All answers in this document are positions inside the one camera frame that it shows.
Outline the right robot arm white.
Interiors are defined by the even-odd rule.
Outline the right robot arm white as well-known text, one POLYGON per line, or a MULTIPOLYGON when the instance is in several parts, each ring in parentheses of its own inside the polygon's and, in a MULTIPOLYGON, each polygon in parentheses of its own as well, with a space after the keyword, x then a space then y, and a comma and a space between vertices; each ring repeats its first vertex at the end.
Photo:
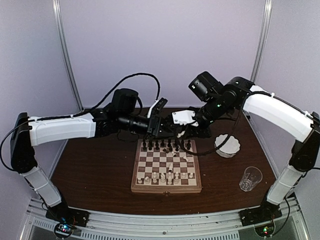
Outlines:
POLYGON ((256 210, 259 220, 268 220, 276 212, 275 206, 315 166, 320 149, 319 115, 303 111, 241 76, 222 84, 205 71, 188 87, 204 105, 173 112, 174 124, 206 128, 228 111, 238 110, 239 114, 263 119, 268 130, 279 130, 284 134, 283 137, 275 134, 277 144, 281 140, 290 140, 293 144, 287 151, 286 165, 266 193, 263 205, 256 210))

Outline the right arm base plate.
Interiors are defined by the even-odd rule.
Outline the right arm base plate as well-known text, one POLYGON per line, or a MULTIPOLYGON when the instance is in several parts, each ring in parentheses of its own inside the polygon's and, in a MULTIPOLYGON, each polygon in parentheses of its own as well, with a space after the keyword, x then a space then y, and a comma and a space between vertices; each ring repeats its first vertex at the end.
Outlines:
POLYGON ((238 213, 243 227, 257 225, 264 222, 271 222, 272 220, 283 216, 281 210, 271 212, 268 209, 263 210, 260 207, 247 208, 239 211, 238 213))

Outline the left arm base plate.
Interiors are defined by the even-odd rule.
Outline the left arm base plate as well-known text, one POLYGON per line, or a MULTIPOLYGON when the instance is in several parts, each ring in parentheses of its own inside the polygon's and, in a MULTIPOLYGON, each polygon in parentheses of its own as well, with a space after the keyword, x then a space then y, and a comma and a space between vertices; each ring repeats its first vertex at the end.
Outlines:
POLYGON ((70 208, 65 202, 47 207, 45 217, 57 222, 76 227, 86 227, 90 213, 86 210, 70 208))

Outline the white knight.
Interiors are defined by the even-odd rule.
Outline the white knight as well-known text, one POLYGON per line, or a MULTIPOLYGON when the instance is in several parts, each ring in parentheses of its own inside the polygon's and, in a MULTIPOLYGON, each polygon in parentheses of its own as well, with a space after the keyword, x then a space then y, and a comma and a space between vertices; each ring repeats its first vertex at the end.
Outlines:
POLYGON ((173 171, 173 163, 170 163, 169 167, 168 167, 168 171, 172 172, 173 171))

